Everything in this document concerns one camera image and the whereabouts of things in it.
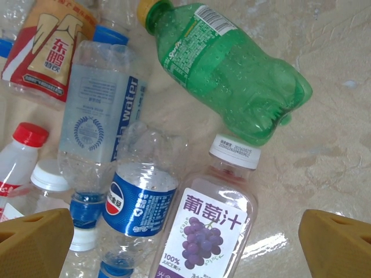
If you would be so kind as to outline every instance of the nutrition label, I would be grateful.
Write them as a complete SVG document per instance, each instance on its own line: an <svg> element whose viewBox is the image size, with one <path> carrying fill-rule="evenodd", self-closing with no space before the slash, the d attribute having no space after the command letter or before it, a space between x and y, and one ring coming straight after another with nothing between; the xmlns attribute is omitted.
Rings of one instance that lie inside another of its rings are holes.
<svg viewBox="0 0 371 278"><path fill-rule="evenodd" d="M190 69L202 51L227 32L237 29L221 14L208 6L199 7L185 32L161 62L164 69L186 87Z"/></svg>

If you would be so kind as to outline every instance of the sprite bottle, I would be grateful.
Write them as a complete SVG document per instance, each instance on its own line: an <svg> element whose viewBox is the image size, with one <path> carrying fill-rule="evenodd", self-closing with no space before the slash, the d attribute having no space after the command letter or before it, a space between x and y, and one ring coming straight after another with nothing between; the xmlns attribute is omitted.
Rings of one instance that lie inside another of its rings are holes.
<svg viewBox="0 0 371 278"><path fill-rule="evenodd" d="M156 37L163 68L252 145L267 143L312 95L310 84L290 64L265 54L204 4L175 8L169 0L141 0L137 15Z"/></svg>

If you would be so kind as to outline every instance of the pepsi bottle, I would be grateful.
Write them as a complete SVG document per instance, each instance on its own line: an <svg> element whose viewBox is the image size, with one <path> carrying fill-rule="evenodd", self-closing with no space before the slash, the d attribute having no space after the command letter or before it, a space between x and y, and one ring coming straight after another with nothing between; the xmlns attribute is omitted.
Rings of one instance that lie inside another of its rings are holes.
<svg viewBox="0 0 371 278"><path fill-rule="evenodd" d="M129 277L154 251L179 184L187 144L136 122L124 132L118 166L99 221L99 277Z"/></svg>

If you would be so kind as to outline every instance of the grape juice bottle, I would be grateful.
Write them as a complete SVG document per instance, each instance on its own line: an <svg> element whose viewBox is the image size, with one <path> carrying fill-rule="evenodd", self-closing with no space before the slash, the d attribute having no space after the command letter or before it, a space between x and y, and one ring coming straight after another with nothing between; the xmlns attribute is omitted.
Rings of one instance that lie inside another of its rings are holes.
<svg viewBox="0 0 371 278"><path fill-rule="evenodd" d="M260 150L217 135L213 161L180 186L152 265L150 278L231 278L257 214L245 191L247 171L256 169Z"/></svg>

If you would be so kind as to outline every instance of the red bottle cap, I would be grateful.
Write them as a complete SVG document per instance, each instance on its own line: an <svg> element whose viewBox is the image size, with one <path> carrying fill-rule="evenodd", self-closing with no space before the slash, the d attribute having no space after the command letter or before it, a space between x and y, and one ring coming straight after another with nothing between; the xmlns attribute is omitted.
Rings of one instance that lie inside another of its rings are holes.
<svg viewBox="0 0 371 278"><path fill-rule="evenodd" d="M49 132L32 123L20 123L13 134L14 140L29 147L40 148L49 137Z"/></svg>

